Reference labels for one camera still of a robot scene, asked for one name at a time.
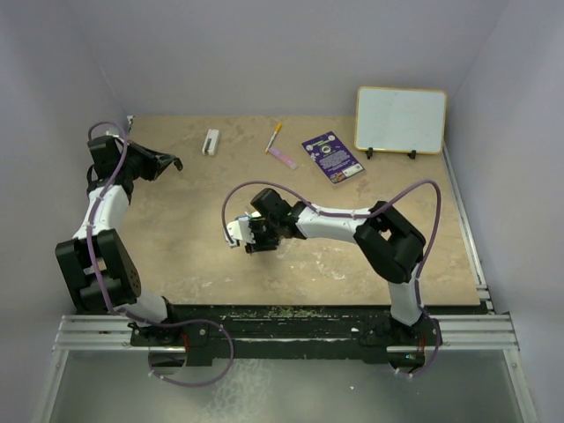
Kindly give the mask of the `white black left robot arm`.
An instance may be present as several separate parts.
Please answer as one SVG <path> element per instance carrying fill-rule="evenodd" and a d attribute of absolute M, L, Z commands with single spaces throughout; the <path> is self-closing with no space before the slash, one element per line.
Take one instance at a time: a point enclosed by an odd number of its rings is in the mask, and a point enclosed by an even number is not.
<path fill-rule="evenodd" d="M 71 300 L 80 314 L 126 315 L 161 345 L 178 341 L 182 329 L 169 316 L 169 302 L 142 289 L 140 276 L 118 228 L 130 206 L 134 182 L 154 182 L 171 165 L 183 164 L 173 154 L 156 152 L 117 136 L 87 142 L 93 164 L 87 170 L 88 208 L 70 240 L 56 245 L 56 260 Z"/>

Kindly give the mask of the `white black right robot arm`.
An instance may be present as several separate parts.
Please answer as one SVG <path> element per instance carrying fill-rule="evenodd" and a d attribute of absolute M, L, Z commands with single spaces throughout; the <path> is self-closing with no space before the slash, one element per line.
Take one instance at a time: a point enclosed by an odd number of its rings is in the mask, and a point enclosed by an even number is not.
<path fill-rule="evenodd" d="M 255 212 L 228 224 L 247 253 L 275 250 L 280 240 L 327 239 L 354 244 L 375 273 L 389 284 L 393 338 L 411 345 L 423 334 L 416 272 L 423 262 L 424 235 L 398 210 L 379 201 L 371 208 L 340 210 L 289 204 L 274 189 L 251 201 Z"/>

